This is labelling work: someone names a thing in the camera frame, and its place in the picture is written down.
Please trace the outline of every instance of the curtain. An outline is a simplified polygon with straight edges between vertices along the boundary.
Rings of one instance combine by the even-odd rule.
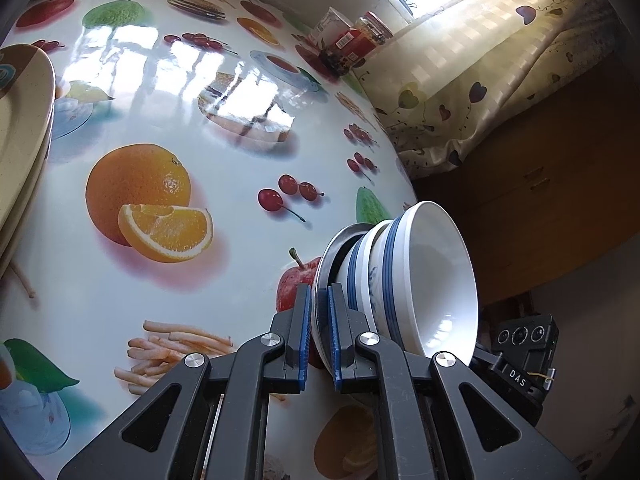
[[[415,179],[594,66],[618,28],[606,0],[453,0],[354,73]]]

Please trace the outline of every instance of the french fries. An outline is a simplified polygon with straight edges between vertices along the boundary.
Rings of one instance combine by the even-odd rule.
[[[210,339],[215,339],[219,343],[225,344],[227,346],[233,346],[234,344],[231,342],[231,338],[220,337],[215,334],[210,334],[205,330],[198,328],[197,326],[190,325],[180,325],[173,323],[159,323],[157,321],[149,321],[145,319],[145,322],[142,324],[142,328],[144,328],[147,332],[159,332],[164,334],[170,334],[171,332],[186,332],[188,334],[201,335],[203,337],[208,337]]]
[[[140,362],[130,370],[115,368],[113,371],[118,379],[128,383],[134,395],[144,394],[187,354],[197,352],[217,357],[236,351],[230,337],[220,337],[195,326],[146,320],[142,327],[155,333],[147,339],[130,339],[127,350],[129,357]]]

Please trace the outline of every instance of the green fruit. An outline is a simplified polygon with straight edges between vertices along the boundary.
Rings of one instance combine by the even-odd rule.
[[[383,220],[392,218],[373,191],[366,187],[358,190],[356,198],[356,222],[365,224],[379,224]]]
[[[14,360],[16,376],[26,383],[33,384],[41,394],[58,392],[62,388],[79,383],[65,375],[36,347],[22,339],[8,339],[4,346]]]
[[[131,0],[116,0],[94,7],[84,15],[82,24],[86,28],[104,25],[116,28],[125,25],[142,25],[146,16],[145,7]]]

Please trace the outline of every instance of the wooden cabinet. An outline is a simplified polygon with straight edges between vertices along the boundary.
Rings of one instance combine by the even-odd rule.
[[[457,170],[414,182],[453,217],[481,304],[519,294],[640,230],[640,92],[610,56],[494,130]]]

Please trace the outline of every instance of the red apple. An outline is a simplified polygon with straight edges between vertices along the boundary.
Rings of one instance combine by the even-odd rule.
[[[289,254],[298,266],[285,270],[278,282],[278,290],[276,291],[277,312],[293,308],[293,304],[296,302],[297,285],[299,283],[308,283],[311,285],[314,282],[316,270],[318,270],[318,263],[320,263],[320,258],[316,258],[308,264],[303,264],[293,247],[289,249]]]
[[[23,12],[22,16],[20,16],[15,23],[15,26],[18,28],[29,27],[30,25],[46,22],[56,14],[71,7],[73,2],[74,0],[47,0],[46,2],[35,4]]]

